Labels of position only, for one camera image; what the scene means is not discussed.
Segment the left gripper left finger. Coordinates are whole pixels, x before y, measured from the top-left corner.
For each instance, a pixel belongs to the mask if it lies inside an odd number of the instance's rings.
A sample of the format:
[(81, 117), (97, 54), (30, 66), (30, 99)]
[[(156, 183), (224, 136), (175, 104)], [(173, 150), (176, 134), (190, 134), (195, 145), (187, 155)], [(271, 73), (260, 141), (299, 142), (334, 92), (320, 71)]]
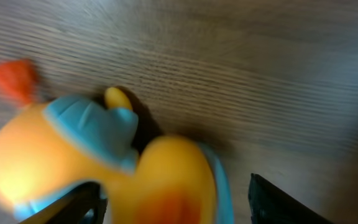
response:
[(108, 200), (102, 198), (101, 187), (87, 182), (75, 187), (41, 211), (29, 216), (20, 224), (76, 224), (104, 221)]

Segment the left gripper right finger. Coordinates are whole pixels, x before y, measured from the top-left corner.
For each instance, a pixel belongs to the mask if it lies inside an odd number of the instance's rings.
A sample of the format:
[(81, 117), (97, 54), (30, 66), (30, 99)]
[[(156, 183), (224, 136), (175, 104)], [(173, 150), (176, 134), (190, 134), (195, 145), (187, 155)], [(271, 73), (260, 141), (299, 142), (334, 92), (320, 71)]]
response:
[(251, 174), (248, 199), (252, 224), (332, 224), (259, 174)]

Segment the yellow blue rubber duck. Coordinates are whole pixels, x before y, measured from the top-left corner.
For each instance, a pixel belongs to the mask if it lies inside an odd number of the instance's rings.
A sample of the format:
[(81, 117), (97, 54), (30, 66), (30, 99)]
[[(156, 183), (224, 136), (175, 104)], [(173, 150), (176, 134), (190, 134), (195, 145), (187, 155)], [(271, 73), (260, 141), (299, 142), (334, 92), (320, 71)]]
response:
[(94, 182), (113, 223), (233, 223), (229, 181), (215, 153), (183, 136), (134, 144), (139, 118), (119, 88), (103, 105), (81, 95), (35, 97), (29, 60), (0, 63), (0, 92), (19, 105), (0, 129), (0, 208), (25, 220)]

